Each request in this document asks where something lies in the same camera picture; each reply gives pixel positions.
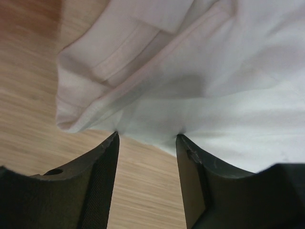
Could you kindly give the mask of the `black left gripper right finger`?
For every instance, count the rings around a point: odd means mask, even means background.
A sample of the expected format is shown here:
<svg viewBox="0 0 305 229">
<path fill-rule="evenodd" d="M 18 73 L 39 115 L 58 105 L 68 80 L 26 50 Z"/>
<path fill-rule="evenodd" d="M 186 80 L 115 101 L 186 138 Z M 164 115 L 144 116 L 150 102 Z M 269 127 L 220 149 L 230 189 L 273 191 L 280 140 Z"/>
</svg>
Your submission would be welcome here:
<svg viewBox="0 0 305 229">
<path fill-rule="evenodd" d="M 184 135 L 176 138 L 176 154 L 187 228 L 304 228 L 304 164 L 275 164 L 252 173 Z"/>
</svg>

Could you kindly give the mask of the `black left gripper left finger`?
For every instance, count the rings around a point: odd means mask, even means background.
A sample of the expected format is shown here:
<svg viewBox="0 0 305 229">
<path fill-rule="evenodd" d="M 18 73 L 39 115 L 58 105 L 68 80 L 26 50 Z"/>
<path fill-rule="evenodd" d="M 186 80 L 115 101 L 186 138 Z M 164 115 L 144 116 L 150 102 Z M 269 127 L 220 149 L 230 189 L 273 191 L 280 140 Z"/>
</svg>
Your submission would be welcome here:
<svg viewBox="0 0 305 229">
<path fill-rule="evenodd" d="M 82 156 L 43 175 L 0 168 L 3 229 L 105 229 L 119 155 L 113 133 Z"/>
</svg>

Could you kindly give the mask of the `white t-shirt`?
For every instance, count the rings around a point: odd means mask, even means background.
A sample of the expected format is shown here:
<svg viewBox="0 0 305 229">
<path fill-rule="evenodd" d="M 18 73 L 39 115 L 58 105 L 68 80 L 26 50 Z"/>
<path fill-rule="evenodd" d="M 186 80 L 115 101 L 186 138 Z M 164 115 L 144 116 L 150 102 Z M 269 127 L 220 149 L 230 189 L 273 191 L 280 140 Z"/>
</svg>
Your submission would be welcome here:
<svg viewBox="0 0 305 229">
<path fill-rule="evenodd" d="M 305 160 L 302 0 L 112 0 L 57 58 L 56 124 L 245 170 Z"/>
</svg>

